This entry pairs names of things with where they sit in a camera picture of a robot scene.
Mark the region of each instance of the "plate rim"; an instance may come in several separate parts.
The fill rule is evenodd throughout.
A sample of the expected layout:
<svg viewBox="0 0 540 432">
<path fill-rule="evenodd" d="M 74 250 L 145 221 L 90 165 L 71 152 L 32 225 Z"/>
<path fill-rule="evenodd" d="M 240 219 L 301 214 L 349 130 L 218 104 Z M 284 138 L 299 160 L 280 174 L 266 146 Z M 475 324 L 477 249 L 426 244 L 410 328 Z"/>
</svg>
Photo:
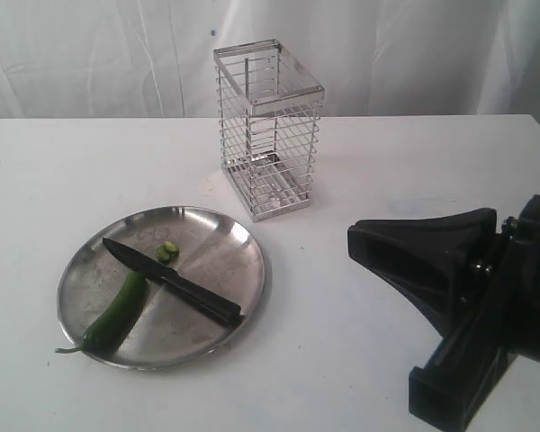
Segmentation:
<svg viewBox="0 0 540 432">
<path fill-rule="evenodd" d="M 64 333 L 64 336 L 66 336 L 66 338 L 70 341 L 70 343 L 77 346 L 77 342 L 74 340 L 73 337 L 70 336 L 70 334 L 68 332 L 68 329 L 64 325 L 64 321 L 62 319 L 62 312 L 60 310 L 60 293 L 62 291 L 62 283 L 67 278 L 67 274 L 68 274 L 68 270 L 70 269 L 70 265 L 72 264 L 72 262 L 76 258 L 76 256 L 77 256 L 78 252 L 80 251 L 80 249 L 83 248 L 85 245 L 93 242 L 95 239 L 98 239 L 100 237 L 100 235 L 104 231 L 108 230 L 113 225 L 116 225 L 116 224 L 118 224 L 120 222 L 125 221 L 128 218 L 133 218 L 133 217 L 135 217 L 135 216 L 137 216 L 139 214 L 145 213 L 145 212 L 152 212 L 152 211 L 158 211 L 158 210 L 163 210 L 163 209 L 184 209 L 184 210 L 192 210 L 192 211 L 202 211 L 202 212 L 214 213 L 214 214 L 217 214 L 219 216 L 222 216 L 224 218 L 228 218 L 228 219 L 234 221 L 234 223 L 237 223 L 242 229 L 246 230 L 246 232 L 248 233 L 248 235 L 252 239 L 252 242 L 254 243 L 254 245 L 256 245 L 258 253 L 260 254 L 260 256 L 262 258 L 261 259 L 261 262 L 262 262 L 262 288 L 259 290 L 258 295 L 255 298 L 254 305 L 252 307 L 252 311 L 248 315 L 244 316 L 244 319 L 240 322 L 240 324 L 238 326 L 236 326 L 226 337 L 224 337 L 223 339 L 221 339 L 220 341 L 218 341 L 217 343 L 215 343 L 215 344 L 213 344 L 211 346 L 206 346 L 202 350 L 199 350 L 198 352 L 196 352 L 196 353 L 194 353 L 192 355 L 185 355 L 183 357 L 180 357 L 177 361 L 173 361 L 172 363 L 160 364 L 160 365 L 122 364 L 122 363 L 117 363 L 117 362 L 113 362 L 112 360 L 102 358 L 102 357 L 100 357 L 98 355 L 95 355 L 93 353 L 89 353 L 89 352 L 86 352 L 86 351 L 81 351 L 81 353 L 84 354 L 85 356 L 88 356 L 88 357 L 94 359 L 95 361 L 97 361 L 99 363 L 102 363 L 104 365 L 119 367 L 121 369 L 130 369 L 130 370 L 138 370 L 138 371 L 157 371 L 157 370 L 163 370 L 163 369 L 167 369 L 167 368 L 172 368 L 172 367 L 182 365 L 182 364 L 185 364 L 185 363 L 189 363 L 189 362 L 192 362 L 193 360 L 197 360 L 199 358 L 208 356 L 208 355 L 214 353 L 215 351 L 218 351 L 221 347 L 223 347 L 226 343 L 228 343 L 231 339 L 233 339 L 248 324 L 248 322 L 250 321 L 252 316 L 257 313 L 259 305 L 260 305 L 260 300 L 262 299 L 262 296 L 266 292 L 266 286 L 267 286 L 267 283 L 268 283 L 268 281 L 267 281 L 268 272 L 266 271 L 266 265 L 269 265 L 269 262 L 267 261 L 266 254 L 264 253 L 264 250 L 260 246 L 260 243 L 258 243 L 256 237 L 254 237 L 252 232 L 250 232 L 250 230 L 247 229 L 239 221 L 235 220 L 234 218 L 230 217 L 227 214 L 222 213 L 221 211 L 215 211 L 215 210 L 212 210 L 212 209 L 207 209 L 205 207 L 199 207 L 199 206 L 195 206 L 195 205 L 164 205 L 164 206 L 160 206 L 160 207 L 149 208 L 149 209 L 142 210 L 142 211 L 136 211 L 136 212 L 134 212 L 132 214 L 129 214 L 128 216 L 124 216 L 121 219 L 115 220 L 114 222 L 106 225 L 102 229 L 99 229 L 81 247 L 78 248 L 78 250 L 68 260 L 68 263 L 66 264 L 66 267 L 64 268 L 64 272 L 62 272 L 62 276 L 60 277 L 60 279 L 58 281 L 57 298 L 56 298 L 56 300 L 57 300 L 57 316 L 58 316 L 58 324 L 62 328 L 62 332 Z"/>
</svg>

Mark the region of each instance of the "stainless steel wire basket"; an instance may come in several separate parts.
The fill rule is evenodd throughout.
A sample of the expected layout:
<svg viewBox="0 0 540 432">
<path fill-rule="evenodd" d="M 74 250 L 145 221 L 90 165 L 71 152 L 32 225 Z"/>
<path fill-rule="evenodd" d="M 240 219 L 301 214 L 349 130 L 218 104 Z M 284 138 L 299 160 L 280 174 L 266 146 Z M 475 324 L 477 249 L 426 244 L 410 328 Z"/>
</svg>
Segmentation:
<svg viewBox="0 0 540 432">
<path fill-rule="evenodd" d="M 214 50 L 221 165 L 253 221 L 311 201 L 324 87 L 278 41 Z"/>
</svg>

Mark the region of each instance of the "black knife handle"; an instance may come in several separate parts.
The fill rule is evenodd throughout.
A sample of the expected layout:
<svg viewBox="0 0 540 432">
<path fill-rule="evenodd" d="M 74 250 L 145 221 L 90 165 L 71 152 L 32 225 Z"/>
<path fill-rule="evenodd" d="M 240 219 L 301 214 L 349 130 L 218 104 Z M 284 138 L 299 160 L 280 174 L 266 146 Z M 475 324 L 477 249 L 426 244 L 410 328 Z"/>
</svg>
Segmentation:
<svg viewBox="0 0 540 432">
<path fill-rule="evenodd" d="M 236 326 L 242 321 L 240 305 L 234 301 L 225 299 L 215 292 L 202 288 L 200 285 L 178 274 L 165 276 L 162 280 L 167 285 L 175 288 L 173 290 L 174 294 L 220 324 Z"/>
</svg>

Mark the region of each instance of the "basket base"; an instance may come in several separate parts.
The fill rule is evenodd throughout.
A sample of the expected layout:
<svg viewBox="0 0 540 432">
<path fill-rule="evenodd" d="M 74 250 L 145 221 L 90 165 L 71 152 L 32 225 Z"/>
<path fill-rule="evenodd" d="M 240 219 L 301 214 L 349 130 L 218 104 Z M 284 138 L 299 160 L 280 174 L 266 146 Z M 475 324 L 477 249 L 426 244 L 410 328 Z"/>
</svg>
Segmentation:
<svg viewBox="0 0 540 432">
<path fill-rule="evenodd" d="M 254 222 L 293 212 L 311 203 L 310 191 L 300 191 L 293 175 L 280 170 L 280 159 L 275 155 L 258 157 L 250 165 L 263 168 L 264 175 L 252 176 L 246 164 L 222 165 L 222 171 L 238 194 Z M 246 179 L 251 179 L 252 189 L 258 194 L 249 196 Z"/>
</svg>

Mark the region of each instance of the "chili pepper stem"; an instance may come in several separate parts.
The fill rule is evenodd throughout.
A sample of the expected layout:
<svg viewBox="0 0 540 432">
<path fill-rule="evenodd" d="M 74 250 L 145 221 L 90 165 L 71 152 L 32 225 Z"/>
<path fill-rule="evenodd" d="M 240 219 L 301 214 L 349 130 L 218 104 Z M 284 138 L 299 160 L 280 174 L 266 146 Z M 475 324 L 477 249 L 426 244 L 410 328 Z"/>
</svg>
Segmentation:
<svg viewBox="0 0 540 432">
<path fill-rule="evenodd" d="M 58 353 L 58 354 L 72 354 L 72 353 L 76 353 L 78 351 L 82 351 L 81 346 L 75 346 L 74 348 L 56 348 L 54 350 L 54 352 Z"/>
</svg>

